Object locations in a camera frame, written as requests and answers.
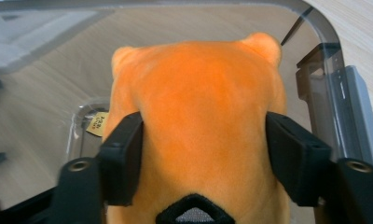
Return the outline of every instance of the plush toy nose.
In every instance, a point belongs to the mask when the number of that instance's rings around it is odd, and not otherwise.
[[[222,208],[199,194],[190,194],[170,205],[156,218],[157,224],[234,224]]]

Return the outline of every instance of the clear plastic bin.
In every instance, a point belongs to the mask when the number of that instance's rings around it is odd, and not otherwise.
[[[350,97],[367,94],[366,87],[344,68],[329,22],[301,1],[1,2],[2,207],[52,188],[65,162],[97,153],[101,139],[85,129],[92,115],[108,110],[117,48],[235,40],[252,32],[282,41],[293,26],[280,66],[288,116],[333,147],[334,159],[373,163],[369,101]],[[310,209],[294,207],[294,223],[311,219]]]

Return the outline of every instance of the sticker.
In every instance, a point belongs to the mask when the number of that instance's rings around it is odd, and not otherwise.
[[[90,121],[87,132],[93,133],[99,137],[103,137],[103,129],[107,122],[108,112],[97,112],[97,114]]]

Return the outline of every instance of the plush toy ear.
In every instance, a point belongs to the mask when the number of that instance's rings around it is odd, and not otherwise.
[[[242,40],[242,43],[265,58],[273,66],[278,67],[280,65],[282,57],[281,47],[279,42],[271,35],[254,33]]]
[[[112,65],[112,68],[113,68],[113,79],[116,79],[119,72],[117,71],[118,70],[118,67],[119,65],[129,56],[131,55],[131,53],[134,52],[134,48],[132,47],[124,47],[124,48],[120,48],[120,49],[117,49],[115,52],[114,52],[114,55],[113,55],[113,58],[112,58],[112,62],[111,62],[111,65]]]

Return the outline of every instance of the orange plush toy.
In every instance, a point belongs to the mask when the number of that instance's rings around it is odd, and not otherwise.
[[[118,49],[104,139],[136,111],[145,126],[132,205],[110,206],[108,222],[200,223],[168,217],[196,203],[201,223],[288,223],[265,135],[267,112],[285,113],[280,58],[278,42],[262,33]]]

